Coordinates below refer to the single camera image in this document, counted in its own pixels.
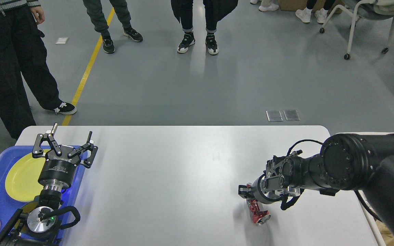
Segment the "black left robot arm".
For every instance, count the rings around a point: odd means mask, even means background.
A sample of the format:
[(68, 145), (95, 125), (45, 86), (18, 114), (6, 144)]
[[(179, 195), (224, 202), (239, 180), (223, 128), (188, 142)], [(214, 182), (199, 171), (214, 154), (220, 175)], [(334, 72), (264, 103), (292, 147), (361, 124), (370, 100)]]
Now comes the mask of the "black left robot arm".
[(58, 246), (58, 233), (81, 220), (78, 209), (64, 206), (62, 194), (71, 188), (78, 166), (91, 168), (98, 147), (89, 132), (87, 141), (78, 148), (60, 145), (54, 138), (58, 124), (49, 133), (38, 134), (32, 157), (44, 158), (38, 177), (43, 186), (30, 210), (17, 209), (0, 231), (0, 246)]

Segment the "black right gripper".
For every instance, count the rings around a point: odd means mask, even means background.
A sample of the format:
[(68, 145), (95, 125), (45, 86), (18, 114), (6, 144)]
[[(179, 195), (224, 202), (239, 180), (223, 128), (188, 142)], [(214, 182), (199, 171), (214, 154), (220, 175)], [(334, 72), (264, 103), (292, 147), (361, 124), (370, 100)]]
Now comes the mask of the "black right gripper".
[(239, 185), (238, 195), (243, 199), (253, 199), (255, 198), (258, 202), (263, 204), (272, 204), (274, 202), (280, 202), (282, 200), (281, 196), (275, 195), (273, 191), (265, 192), (262, 188), (262, 182), (264, 176), (257, 178), (252, 185)]

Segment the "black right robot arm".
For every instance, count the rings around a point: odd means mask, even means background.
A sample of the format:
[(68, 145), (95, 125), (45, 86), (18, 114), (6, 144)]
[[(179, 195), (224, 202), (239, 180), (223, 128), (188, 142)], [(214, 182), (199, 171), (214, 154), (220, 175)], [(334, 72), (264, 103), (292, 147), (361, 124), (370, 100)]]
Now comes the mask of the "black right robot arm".
[(367, 211), (394, 235), (394, 134), (336, 134), (321, 143), (320, 153), (306, 159), (301, 153), (290, 148), (286, 156), (274, 156), (254, 183), (239, 185), (238, 194), (246, 199), (255, 224), (270, 217), (258, 203), (281, 201), (280, 208), (286, 210), (306, 189), (329, 196), (353, 190), (363, 206), (371, 205)]

